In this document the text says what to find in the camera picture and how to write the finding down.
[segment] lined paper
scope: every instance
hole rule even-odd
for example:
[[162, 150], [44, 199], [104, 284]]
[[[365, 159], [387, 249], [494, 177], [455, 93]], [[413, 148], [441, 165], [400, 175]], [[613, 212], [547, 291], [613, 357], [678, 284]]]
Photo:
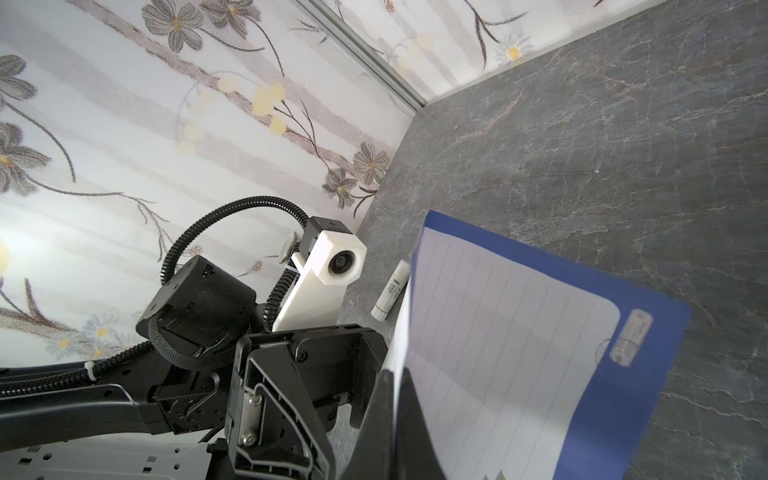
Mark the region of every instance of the lined paper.
[[552, 478], [619, 309], [429, 228], [411, 281], [406, 361], [446, 476]]

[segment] notebook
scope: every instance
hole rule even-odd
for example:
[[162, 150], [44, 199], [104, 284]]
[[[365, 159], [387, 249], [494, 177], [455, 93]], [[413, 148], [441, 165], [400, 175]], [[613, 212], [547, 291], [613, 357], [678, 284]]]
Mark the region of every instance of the notebook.
[[434, 211], [412, 264], [393, 344], [446, 477], [622, 478], [688, 306]]

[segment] floral wallpaper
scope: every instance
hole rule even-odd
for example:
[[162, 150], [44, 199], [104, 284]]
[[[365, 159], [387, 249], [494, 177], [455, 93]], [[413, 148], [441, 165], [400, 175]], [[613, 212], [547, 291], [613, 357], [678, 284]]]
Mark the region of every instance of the floral wallpaper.
[[[654, 0], [323, 0], [426, 100]], [[308, 36], [312, 27], [307, 25]]]
[[[141, 341], [168, 247], [232, 200], [356, 230], [412, 115], [289, 2], [0, 0], [0, 365]], [[295, 229], [249, 210], [182, 260], [265, 299]]]

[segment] glue stick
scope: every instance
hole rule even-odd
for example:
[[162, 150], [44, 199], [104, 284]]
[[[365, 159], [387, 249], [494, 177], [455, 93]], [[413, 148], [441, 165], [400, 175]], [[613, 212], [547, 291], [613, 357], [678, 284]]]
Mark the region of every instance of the glue stick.
[[400, 296], [400, 292], [402, 292], [402, 289], [406, 288], [406, 283], [408, 283], [410, 274], [410, 263], [405, 260], [400, 260], [395, 271], [392, 273], [392, 276], [389, 278], [389, 281], [386, 283], [384, 291], [376, 301], [376, 305], [374, 305], [373, 310], [371, 310], [373, 318], [380, 322], [386, 320], [386, 315], [392, 309], [392, 305], [395, 304], [397, 297]]

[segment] gray marble tabletop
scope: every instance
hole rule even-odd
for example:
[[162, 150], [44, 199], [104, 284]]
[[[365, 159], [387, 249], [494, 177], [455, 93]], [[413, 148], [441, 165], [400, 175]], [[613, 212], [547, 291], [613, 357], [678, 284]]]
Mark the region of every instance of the gray marble tabletop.
[[625, 478], [768, 478], [768, 2], [670, 0], [421, 111], [343, 323], [391, 336], [369, 311], [430, 209], [691, 306]]

